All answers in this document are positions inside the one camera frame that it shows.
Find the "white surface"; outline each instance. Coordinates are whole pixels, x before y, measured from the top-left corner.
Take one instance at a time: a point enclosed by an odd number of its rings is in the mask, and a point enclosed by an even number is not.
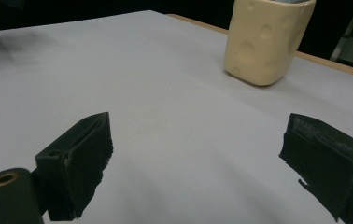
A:
[[[353,76],[295,58],[256,88],[225,44],[151,11],[0,32],[0,171],[109,111],[115,152],[74,223],[334,223],[278,154],[292,112],[353,136]]]

